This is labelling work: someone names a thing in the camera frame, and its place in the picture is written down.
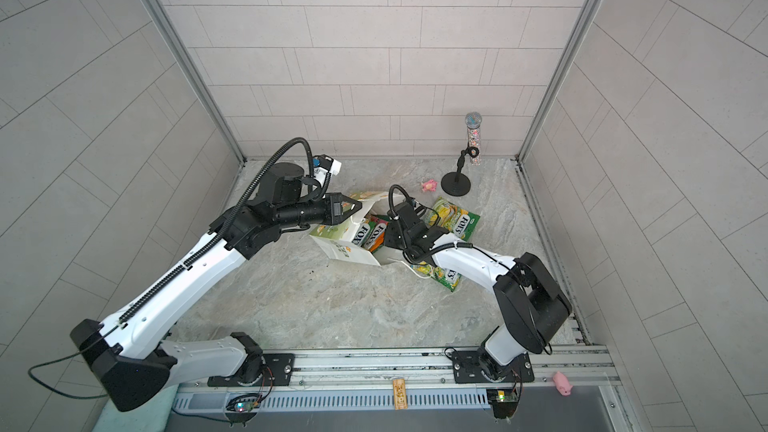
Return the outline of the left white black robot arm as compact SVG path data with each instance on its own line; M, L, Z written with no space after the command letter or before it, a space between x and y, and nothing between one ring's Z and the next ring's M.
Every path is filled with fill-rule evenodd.
M338 225L360 211L360 201L328 190L340 169L338 160L313 154L306 139L289 140L173 268L102 321L85 319L72 329L77 356L118 411L132 411L168 387L198 379L244 386L263 380L263 350L248 334L174 342L169 332L264 246L314 224Z

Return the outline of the white paper shopping bag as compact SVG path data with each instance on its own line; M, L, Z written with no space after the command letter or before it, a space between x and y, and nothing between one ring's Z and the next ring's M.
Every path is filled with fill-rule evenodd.
M382 266L389 263L401 262L411 267L400 250L386 247L384 244L371 253L362 247L352 244L352 238L367 217L376 217L387 221L388 193L385 191L368 191L353 193L351 197L362 202L362 209L355 212L345 222L335 225L318 225L310 233L310 237L330 258L345 262Z

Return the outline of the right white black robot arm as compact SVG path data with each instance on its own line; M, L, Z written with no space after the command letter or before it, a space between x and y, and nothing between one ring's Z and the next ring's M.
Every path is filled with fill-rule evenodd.
M427 224L421 204L398 184L389 188L388 206L387 247L401 251L411 266L454 271L493 292L504 324L478 349L478 366L488 379L507 378L514 361L526 353L550 351L551 339L573 307L536 255L503 256Z

